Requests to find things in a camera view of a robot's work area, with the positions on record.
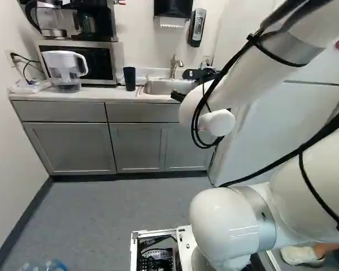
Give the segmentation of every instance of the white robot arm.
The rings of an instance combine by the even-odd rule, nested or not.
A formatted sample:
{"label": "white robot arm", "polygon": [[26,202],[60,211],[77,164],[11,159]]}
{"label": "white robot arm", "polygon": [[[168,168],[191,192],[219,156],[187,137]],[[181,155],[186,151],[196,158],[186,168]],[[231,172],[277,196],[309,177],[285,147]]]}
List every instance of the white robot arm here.
{"label": "white robot arm", "polygon": [[[285,5],[297,3],[300,11],[310,2]],[[207,106],[201,109],[199,126],[217,136],[227,134],[234,117],[224,109],[270,91],[339,37],[339,0],[312,2],[319,6],[311,13],[288,29],[292,16],[283,18],[286,31],[276,32],[243,54],[209,96],[212,112]],[[181,123],[193,122],[202,97],[202,86],[186,96],[179,112]],[[222,125],[230,128],[226,131]],[[190,220],[198,244],[193,266],[205,257],[217,271],[241,270],[259,251],[310,240],[339,242],[339,130],[285,163],[268,183],[201,192],[191,203]]]}

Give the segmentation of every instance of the paper towel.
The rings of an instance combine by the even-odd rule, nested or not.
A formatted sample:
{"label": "paper towel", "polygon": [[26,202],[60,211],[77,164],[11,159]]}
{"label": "paper towel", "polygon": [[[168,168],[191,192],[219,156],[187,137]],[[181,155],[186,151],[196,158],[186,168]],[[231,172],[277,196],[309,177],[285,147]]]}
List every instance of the paper towel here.
{"label": "paper towel", "polygon": [[159,24],[160,24],[160,27],[183,28],[186,25],[186,19],[172,18],[172,17],[160,17]]}

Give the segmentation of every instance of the floor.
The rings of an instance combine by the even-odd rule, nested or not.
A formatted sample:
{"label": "floor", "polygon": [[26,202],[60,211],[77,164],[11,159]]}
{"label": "floor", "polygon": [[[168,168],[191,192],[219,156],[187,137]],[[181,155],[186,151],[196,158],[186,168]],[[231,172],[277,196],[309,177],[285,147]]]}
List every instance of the floor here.
{"label": "floor", "polygon": [[[55,183],[1,271],[55,258],[70,271],[129,271],[131,232],[187,225],[191,199],[210,187],[207,177]],[[274,254],[282,271],[313,270]],[[329,257],[317,270],[339,265]]]}

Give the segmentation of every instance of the shoe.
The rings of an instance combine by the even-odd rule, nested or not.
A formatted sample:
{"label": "shoe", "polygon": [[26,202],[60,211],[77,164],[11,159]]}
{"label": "shoe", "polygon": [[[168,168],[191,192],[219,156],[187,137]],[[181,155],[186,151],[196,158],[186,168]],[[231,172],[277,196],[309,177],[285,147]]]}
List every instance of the shoe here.
{"label": "shoe", "polygon": [[318,259],[312,247],[284,247],[280,250],[282,259],[290,265],[321,267],[325,258]]}

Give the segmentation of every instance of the sink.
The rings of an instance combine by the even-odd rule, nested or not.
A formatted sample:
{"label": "sink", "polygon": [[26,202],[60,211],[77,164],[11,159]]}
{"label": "sink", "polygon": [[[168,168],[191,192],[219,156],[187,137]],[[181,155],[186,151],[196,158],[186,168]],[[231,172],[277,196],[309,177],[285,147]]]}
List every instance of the sink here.
{"label": "sink", "polygon": [[148,95],[171,95],[176,90],[182,94],[188,94],[196,87],[194,81],[181,79],[156,79],[149,80],[143,89],[143,93]]}

